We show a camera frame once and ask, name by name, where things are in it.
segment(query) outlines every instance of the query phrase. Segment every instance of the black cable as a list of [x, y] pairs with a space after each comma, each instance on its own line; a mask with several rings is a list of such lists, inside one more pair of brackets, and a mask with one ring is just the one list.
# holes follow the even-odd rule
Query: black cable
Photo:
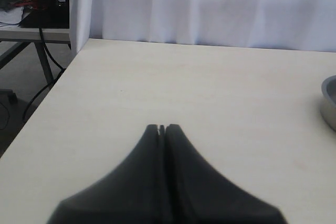
[[5, 109], [6, 112], [7, 112], [7, 122], [5, 123], [5, 126], [3, 126], [2, 128], [0, 128], [0, 131], [2, 131], [2, 130], [4, 130], [4, 129], [6, 129], [8, 123], [9, 123], [9, 119], [10, 119], [11, 117], [10, 117], [10, 113], [9, 113], [8, 108], [7, 108], [2, 102], [0, 102], [0, 104], [2, 105], [2, 107], [4, 107], [4, 109]]
[[32, 103], [35, 101], [36, 98], [38, 98], [38, 96], [43, 92], [45, 91], [49, 86], [55, 84], [58, 79], [61, 77], [61, 75], [64, 73], [65, 69], [64, 70], [61, 70], [61, 72], [58, 74], [58, 76], [56, 77], [55, 80], [53, 80], [52, 82], [48, 83], [47, 85], [45, 85], [43, 88], [41, 88], [37, 93], [36, 95], [34, 95], [34, 97], [29, 101], [29, 103], [27, 104], [23, 114], [22, 114], [22, 121], [26, 122], [25, 121], [25, 118], [26, 118], [26, 114], [27, 114], [27, 111], [29, 109], [29, 107], [32, 105]]
[[53, 63], [60, 69], [60, 70], [65, 70], [64, 67], [62, 67], [54, 58], [53, 56], [51, 55], [47, 45], [46, 45], [46, 41], [44, 40], [44, 36], [43, 36], [43, 31], [42, 31], [42, 28], [39, 27], [38, 28], [39, 32], [40, 32], [40, 37], [41, 37], [41, 41], [42, 41], [42, 44], [43, 44], [43, 47], [45, 49], [45, 51], [47, 52], [47, 55], [49, 56], [49, 58], [53, 61]]

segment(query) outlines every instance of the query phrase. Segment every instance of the table surface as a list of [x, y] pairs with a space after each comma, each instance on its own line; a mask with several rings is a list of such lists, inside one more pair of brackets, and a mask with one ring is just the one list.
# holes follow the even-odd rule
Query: table surface
[[[69, 29], [43, 29], [43, 35], [46, 42], [49, 43], [70, 43]], [[1, 28], [0, 41], [27, 41], [40, 42], [38, 28]]]
[[2, 223], [45, 223], [147, 124], [180, 124], [289, 223], [336, 219], [336, 133], [319, 113], [336, 54], [90, 39], [0, 159]]

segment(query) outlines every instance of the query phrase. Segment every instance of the curtain fold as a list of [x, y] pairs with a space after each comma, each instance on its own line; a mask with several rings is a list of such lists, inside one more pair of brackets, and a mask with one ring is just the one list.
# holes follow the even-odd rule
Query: curtain fold
[[76, 51], [91, 38], [336, 51], [335, 0], [70, 0]]

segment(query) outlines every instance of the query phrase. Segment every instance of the gray floor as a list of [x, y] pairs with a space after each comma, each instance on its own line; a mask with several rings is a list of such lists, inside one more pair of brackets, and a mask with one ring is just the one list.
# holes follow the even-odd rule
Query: gray floor
[[[0, 42], [0, 54], [5, 52], [14, 42]], [[47, 44], [53, 57], [63, 66], [67, 67], [73, 57], [67, 45]], [[59, 69], [51, 62], [50, 66], [54, 77]], [[0, 157], [7, 146], [12, 142], [17, 133], [23, 127], [22, 113], [30, 99], [47, 84], [44, 77], [34, 44], [30, 44], [21, 53], [19, 53], [10, 63], [0, 70], [0, 89], [12, 89], [19, 102], [9, 104], [4, 95], [0, 95], [0, 102], [9, 110], [9, 123], [4, 130], [0, 130]], [[45, 91], [36, 99], [34, 106], [29, 110], [28, 117], [34, 112], [43, 98], [47, 95]], [[8, 119], [6, 110], [0, 105], [0, 129], [5, 125]]]

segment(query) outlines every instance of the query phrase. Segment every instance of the metal bowl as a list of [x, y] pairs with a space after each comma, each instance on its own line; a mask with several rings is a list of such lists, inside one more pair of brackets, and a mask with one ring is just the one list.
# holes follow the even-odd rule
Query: metal bowl
[[336, 76], [325, 79], [322, 83], [322, 94], [322, 117], [336, 131]]

